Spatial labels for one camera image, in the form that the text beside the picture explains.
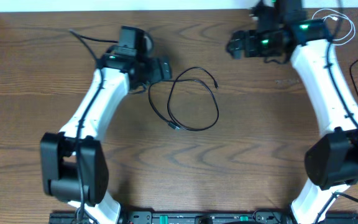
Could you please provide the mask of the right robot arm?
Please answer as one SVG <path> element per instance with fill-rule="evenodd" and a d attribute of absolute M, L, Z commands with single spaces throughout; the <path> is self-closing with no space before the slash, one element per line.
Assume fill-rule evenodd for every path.
<path fill-rule="evenodd" d="M 335 33 L 322 19 L 309 19 L 301 1 L 259 1 L 250 14 L 257 27 L 233 33 L 227 52 L 265 63 L 284 56 L 299 74 L 318 122 L 320 139 L 305 154 L 308 178 L 288 221 L 342 223 L 342 217 L 329 218 L 328 210 L 358 183 L 358 104 L 337 61 Z"/>

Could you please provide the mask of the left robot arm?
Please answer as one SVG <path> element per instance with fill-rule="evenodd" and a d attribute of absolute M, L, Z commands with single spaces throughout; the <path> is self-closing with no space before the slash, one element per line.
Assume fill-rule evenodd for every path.
<path fill-rule="evenodd" d="M 138 87 L 172 76 L 167 58 L 153 57 L 150 34 L 122 26 L 119 40 L 97 57 L 93 81 L 80 106 L 58 133 L 40 140 L 46 195 L 75 207 L 53 212 L 50 223 L 127 223 L 127 212 L 108 192 L 109 171 L 102 141 L 120 102 Z"/>

